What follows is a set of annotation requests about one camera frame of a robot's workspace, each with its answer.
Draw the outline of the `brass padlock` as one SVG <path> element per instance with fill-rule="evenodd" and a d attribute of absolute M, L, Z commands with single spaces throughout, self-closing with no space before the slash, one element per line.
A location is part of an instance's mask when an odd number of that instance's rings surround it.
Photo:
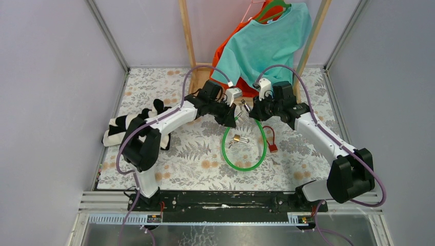
<path fill-rule="evenodd" d="M 250 140 L 248 138 L 242 137 L 242 136 L 237 135 L 237 134 L 234 135 L 233 140 L 237 141 L 237 142 L 242 142 L 242 143 L 245 143 L 245 144 L 250 142 Z"/>

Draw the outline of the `red cable lock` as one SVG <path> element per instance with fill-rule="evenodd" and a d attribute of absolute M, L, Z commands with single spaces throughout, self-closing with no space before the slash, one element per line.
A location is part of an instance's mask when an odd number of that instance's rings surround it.
<path fill-rule="evenodd" d="M 275 144 L 275 131 L 271 126 L 263 126 L 263 130 L 266 133 L 266 143 L 268 144 L 268 149 L 270 153 L 276 153 L 278 147 Z"/>

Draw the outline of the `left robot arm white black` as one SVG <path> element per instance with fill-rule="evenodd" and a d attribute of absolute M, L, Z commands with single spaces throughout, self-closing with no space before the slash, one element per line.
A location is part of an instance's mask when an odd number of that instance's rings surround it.
<path fill-rule="evenodd" d="M 132 120 L 119 153 L 133 168 L 141 194 L 139 203 L 144 209 L 152 211 L 159 205 L 156 195 L 159 185 L 154 174 L 163 137 L 204 115 L 212 115 L 221 126 L 234 128 L 234 101 L 241 96 L 242 90 L 237 87 L 224 90 L 216 82 L 208 80 L 198 93 L 186 95 L 180 106 L 147 120 Z"/>

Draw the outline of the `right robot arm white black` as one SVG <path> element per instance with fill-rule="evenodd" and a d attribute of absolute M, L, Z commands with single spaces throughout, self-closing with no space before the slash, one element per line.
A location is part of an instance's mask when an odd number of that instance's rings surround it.
<path fill-rule="evenodd" d="M 333 199 L 345 203 L 370 192 L 375 180 L 372 154 L 365 148 L 357 150 L 334 134 L 311 111 L 306 103 L 297 103 L 288 81 L 272 84 L 261 78 L 254 83 L 259 95 L 253 98 L 249 116 L 258 121 L 280 118 L 292 130 L 309 140 L 327 160 L 330 171 L 326 179 L 315 180 L 296 188 L 294 204 L 301 211 L 309 210 L 315 201 Z"/>

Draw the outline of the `orange garment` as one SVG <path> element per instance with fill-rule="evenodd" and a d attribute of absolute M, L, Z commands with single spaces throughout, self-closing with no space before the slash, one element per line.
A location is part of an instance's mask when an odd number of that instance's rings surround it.
<path fill-rule="evenodd" d="M 265 4 L 263 5 L 263 8 L 270 2 L 271 1 L 266 1 Z M 241 29 L 243 29 L 246 25 L 248 25 L 252 19 L 256 18 L 260 14 L 260 12 L 256 16 L 252 17 L 250 20 L 248 20 L 244 23 L 239 23 L 236 26 L 236 28 L 233 30 L 233 32 L 225 39 L 225 41 L 218 46 L 218 48 L 216 49 L 214 56 L 213 56 L 212 66 L 214 66 L 214 67 L 217 66 L 217 64 L 218 64 L 218 62 L 223 54 L 224 48 L 227 45 L 227 43 L 229 42 L 230 38 L 233 37 Z M 254 96 L 258 95 L 258 92 L 255 89 L 251 88 L 241 77 L 237 80 L 236 86 L 242 90 L 243 96 L 254 97 Z"/>

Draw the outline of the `floral table mat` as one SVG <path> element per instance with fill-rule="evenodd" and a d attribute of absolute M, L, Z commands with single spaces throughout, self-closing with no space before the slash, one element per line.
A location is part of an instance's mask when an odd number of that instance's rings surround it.
<path fill-rule="evenodd" d="M 130 71 L 118 116 L 151 108 L 155 98 L 177 106 L 188 68 L 134 68 Z M 336 134 L 340 134 L 323 69 L 306 68 L 302 79 L 308 88 L 315 114 Z M 226 128 L 210 115 L 189 122 L 171 133 L 170 148 L 160 151 L 155 178 L 163 190 L 271 190 L 291 191 L 314 179 L 327 178 L 329 164 L 301 134 L 279 118 L 262 123 L 275 131 L 276 153 L 267 154 L 266 163 L 249 172 L 237 171 L 223 160 L 221 140 Z M 107 148 L 96 184 L 99 190 L 125 190 L 135 185 L 132 174 L 117 172 L 118 146 Z"/>

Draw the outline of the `teal t-shirt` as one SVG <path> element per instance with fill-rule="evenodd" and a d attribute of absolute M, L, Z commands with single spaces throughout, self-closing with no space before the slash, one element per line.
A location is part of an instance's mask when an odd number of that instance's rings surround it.
<path fill-rule="evenodd" d="M 305 3 L 293 3 L 289 10 L 265 24 L 252 19 L 230 38 L 210 79 L 227 89 L 227 81 L 236 86 L 241 77 L 254 89 L 253 83 L 260 73 L 276 65 L 263 77 L 272 83 L 292 82 L 292 72 L 281 66 L 293 65 L 294 54 L 304 46 L 311 28 L 311 16 Z"/>

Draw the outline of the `wooden clothes rack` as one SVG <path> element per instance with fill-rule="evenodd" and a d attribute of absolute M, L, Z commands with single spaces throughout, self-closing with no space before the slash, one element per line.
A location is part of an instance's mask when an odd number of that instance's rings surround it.
<path fill-rule="evenodd" d="M 192 35 L 191 35 L 191 28 L 190 28 L 190 21 L 189 21 L 189 15 L 188 15 L 188 9 L 187 9 L 187 3 L 185 0 L 179 0 L 178 1 L 180 13 L 181 13 L 181 19 L 184 29 L 184 38 L 186 41 L 187 46 L 187 53 L 189 58 L 190 66 L 193 68 L 192 74 L 191 74 L 191 82 L 189 85 L 189 92 L 192 93 L 202 87 L 206 80 L 209 78 L 209 73 L 211 71 L 208 66 L 210 66 L 210 63 L 198 63 L 195 60 L 195 54 L 194 54 L 194 47 L 192 42 Z M 307 61 L 309 59 L 309 56 L 312 52 L 314 43 L 317 39 L 317 36 L 319 34 L 319 31 L 321 29 L 321 26 L 323 24 L 323 21 L 327 15 L 328 9 L 330 7 L 331 0 L 323 0 L 321 1 L 321 4 L 319 6 L 318 12 L 316 14 L 315 20 L 312 24 L 311 32 L 308 36 L 307 42 L 305 44 L 302 56 L 300 58 L 299 64 L 297 66 L 296 72 L 298 75 L 302 75 L 304 72 L 304 69 L 306 67 Z"/>

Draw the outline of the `green hanger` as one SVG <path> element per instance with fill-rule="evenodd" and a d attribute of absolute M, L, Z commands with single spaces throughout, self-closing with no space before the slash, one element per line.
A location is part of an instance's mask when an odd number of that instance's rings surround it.
<path fill-rule="evenodd" d="M 254 20 L 258 23 L 266 23 L 280 16 L 291 7 L 292 4 L 288 4 L 284 0 L 273 0 L 261 10 L 260 14 L 254 18 Z"/>

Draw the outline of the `pink hanger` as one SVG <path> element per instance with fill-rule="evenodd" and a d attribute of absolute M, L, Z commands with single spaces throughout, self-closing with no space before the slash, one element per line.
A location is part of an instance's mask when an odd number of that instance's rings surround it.
<path fill-rule="evenodd" d="M 240 23 L 244 23 L 256 16 L 263 8 L 266 1 L 250 1 Z"/>

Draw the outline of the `black white striped cloth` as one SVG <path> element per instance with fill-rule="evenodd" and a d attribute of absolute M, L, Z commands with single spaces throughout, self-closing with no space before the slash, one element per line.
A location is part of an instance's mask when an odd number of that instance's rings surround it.
<path fill-rule="evenodd" d="M 157 116 L 164 111 L 170 109 L 171 107 L 164 106 L 164 102 L 160 99 L 155 99 L 153 101 L 152 108 L 144 108 L 141 113 L 122 115 L 117 118 L 112 118 L 109 120 L 109 129 L 105 131 L 102 137 L 102 144 L 104 147 L 117 146 L 122 143 L 125 133 L 135 118 L 140 118 L 146 121 L 148 118 Z M 151 130 L 151 127 L 146 127 L 141 130 L 137 135 L 141 142 L 144 142 L 146 135 Z M 170 148 L 170 133 L 166 135 L 161 135 L 160 149 L 168 151 Z"/>

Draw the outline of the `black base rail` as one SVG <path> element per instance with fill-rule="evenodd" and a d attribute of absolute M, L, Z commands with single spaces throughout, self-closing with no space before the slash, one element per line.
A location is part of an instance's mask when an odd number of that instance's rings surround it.
<path fill-rule="evenodd" d="M 327 203 L 308 202 L 301 194 L 282 191 L 158 190 L 146 198 L 129 194 L 128 209 L 157 212 L 163 222 L 287 222 L 288 213 L 308 216 L 328 212 Z"/>

